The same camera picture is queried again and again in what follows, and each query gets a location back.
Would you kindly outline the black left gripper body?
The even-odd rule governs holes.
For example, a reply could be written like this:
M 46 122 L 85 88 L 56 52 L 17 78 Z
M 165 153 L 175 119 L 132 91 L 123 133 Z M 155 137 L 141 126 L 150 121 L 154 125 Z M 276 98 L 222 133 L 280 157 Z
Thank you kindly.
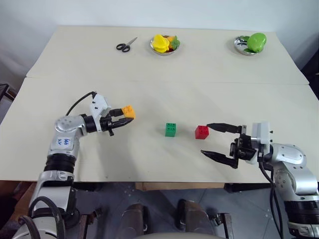
M 113 122 L 112 117 L 107 115 L 106 117 L 100 118 L 100 127 L 101 131 L 105 132 L 108 131 L 110 136 L 114 135 L 113 129 L 120 127 L 118 121 Z

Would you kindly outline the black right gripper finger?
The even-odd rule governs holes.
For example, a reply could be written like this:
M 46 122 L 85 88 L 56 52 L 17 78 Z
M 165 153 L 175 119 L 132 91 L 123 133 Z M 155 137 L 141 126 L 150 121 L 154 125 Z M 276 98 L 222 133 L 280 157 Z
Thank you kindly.
M 212 130 L 219 131 L 219 132 L 229 132 L 229 133 L 242 133 L 242 126 L 236 126 L 226 123 L 210 123 L 206 125 Z
M 200 152 L 215 162 L 228 165 L 234 169 L 238 168 L 238 159 L 229 158 L 229 157 L 226 157 L 226 155 L 224 154 L 213 152 L 213 151 L 201 150 Z

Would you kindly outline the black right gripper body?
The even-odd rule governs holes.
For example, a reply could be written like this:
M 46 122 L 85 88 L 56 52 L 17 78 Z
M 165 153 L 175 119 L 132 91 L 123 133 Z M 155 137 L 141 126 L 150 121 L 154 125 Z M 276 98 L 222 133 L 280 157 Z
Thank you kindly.
M 233 164 L 238 164 L 239 159 L 244 160 L 247 163 L 253 163 L 256 150 L 252 147 L 251 136 L 246 134 L 246 126 L 232 125 L 230 132 L 239 134 L 239 137 L 234 139 L 234 142 L 230 145 L 229 155 L 234 160 Z

